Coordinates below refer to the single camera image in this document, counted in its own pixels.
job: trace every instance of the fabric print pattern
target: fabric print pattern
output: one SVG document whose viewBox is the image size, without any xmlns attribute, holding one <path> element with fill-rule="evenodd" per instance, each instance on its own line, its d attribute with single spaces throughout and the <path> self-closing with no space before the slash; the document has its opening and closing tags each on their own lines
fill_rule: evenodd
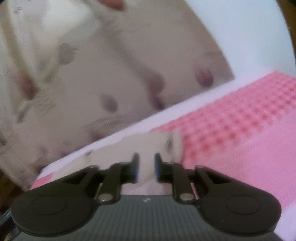
<svg viewBox="0 0 296 241">
<path fill-rule="evenodd" d="M 12 79 L 15 81 L 16 85 L 26 99 L 32 100 L 36 96 L 38 92 L 38 87 L 31 78 L 24 74 L 17 74 Z"/>
<path fill-rule="evenodd" d="M 67 65 L 74 61 L 77 48 L 68 43 L 63 43 L 58 47 L 60 65 Z"/>
<path fill-rule="evenodd" d="M 118 103 L 111 95 L 101 94 L 100 102 L 103 109 L 109 113 L 114 113 L 118 110 Z"/>
<path fill-rule="evenodd" d="M 209 69 L 195 67 L 194 76 L 196 82 L 198 82 L 201 86 L 210 88 L 213 85 L 214 77 Z"/>
<path fill-rule="evenodd" d="M 199 79 L 207 79 L 211 74 L 213 78 L 212 85 L 217 80 L 229 81 L 234 78 L 228 61 L 225 59 L 221 51 L 208 52 L 202 56 L 199 56 L 195 60 L 194 73 L 195 78 Z"/>
<path fill-rule="evenodd" d="M 44 116 L 47 114 L 53 107 L 56 106 L 53 99 L 46 93 L 46 91 L 40 91 L 36 95 L 36 98 L 32 100 L 33 106 L 36 113 L 39 116 Z"/>
<path fill-rule="evenodd" d="M 151 70 L 146 78 L 143 78 L 147 86 L 147 94 L 149 103 L 157 110 L 164 110 L 165 105 L 163 100 L 159 97 L 163 89 L 165 88 L 164 77 Z"/>
</svg>

